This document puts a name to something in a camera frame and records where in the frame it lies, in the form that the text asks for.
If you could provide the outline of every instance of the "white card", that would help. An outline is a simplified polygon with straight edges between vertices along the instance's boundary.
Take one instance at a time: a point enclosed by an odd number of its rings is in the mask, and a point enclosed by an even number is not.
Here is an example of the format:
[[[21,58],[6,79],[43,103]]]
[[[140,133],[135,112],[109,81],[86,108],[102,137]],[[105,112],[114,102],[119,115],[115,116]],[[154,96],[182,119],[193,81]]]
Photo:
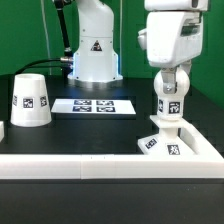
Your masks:
[[[56,99],[52,113],[136,114],[130,100]]]

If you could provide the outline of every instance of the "green wall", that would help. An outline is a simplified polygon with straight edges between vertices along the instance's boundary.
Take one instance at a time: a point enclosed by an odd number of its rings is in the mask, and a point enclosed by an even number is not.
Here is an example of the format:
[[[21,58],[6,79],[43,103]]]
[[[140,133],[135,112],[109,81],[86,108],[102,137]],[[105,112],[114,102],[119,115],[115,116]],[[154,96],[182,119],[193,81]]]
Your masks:
[[[137,42],[138,31],[145,28],[147,12],[144,0],[123,0],[122,48],[120,49],[120,1],[104,0],[115,13],[114,49],[122,55],[122,75],[154,77],[158,69],[150,68]],[[44,0],[51,57],[63,55],[59,22],[52,0]],[[191,83],[216,104],[224,108],[224,1],[211,2],[204,13],[205,31],[202,55],[193,60]],[[41,14],[41,0],[7,0],[0,9],[0,74],[11,74],[25,64],[47,58],[46,39]],[[66,23],[72,49],[78,47],[78,16],[75,2],[65,7]]]

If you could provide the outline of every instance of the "black table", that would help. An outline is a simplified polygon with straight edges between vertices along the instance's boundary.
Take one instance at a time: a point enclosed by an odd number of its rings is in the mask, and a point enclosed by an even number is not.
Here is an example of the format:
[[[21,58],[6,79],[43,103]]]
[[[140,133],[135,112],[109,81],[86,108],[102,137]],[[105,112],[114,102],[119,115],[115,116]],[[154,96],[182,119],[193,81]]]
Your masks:
[[[55,98],[129,99],[136,116],[53,115],[38,128],[10,124],[13,76],[0,76],[1,154],[139,154],[137,139],[158,132],[151,79],[126,79],[122,87],[91,91],[46,77]],[[224,111],[191,87],[184,118],[224,154]],[[1,180],[0,223],[224,223],[223,180]]]

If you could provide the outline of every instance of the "warning label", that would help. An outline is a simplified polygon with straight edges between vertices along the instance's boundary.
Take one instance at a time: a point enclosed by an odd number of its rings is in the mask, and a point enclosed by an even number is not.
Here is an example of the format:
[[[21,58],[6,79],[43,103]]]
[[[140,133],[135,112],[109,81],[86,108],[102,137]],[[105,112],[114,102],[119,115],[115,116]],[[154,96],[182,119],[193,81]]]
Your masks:
[[[102,48],[101,48],[101,46],[100,46],[98,40],[97,40],[97,41],[95,42],[95,44],[92,46],[91,51],[102,51]]]

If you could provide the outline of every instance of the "upside-down cup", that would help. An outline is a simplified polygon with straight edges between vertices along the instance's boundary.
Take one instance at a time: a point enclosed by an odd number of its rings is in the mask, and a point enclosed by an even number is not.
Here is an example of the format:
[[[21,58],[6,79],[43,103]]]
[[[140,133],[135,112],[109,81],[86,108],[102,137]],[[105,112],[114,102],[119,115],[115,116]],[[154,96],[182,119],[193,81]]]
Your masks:
[[[40,74],[15,76],[11,123],[21,127],[38,127],[51,122],[45,78]]]

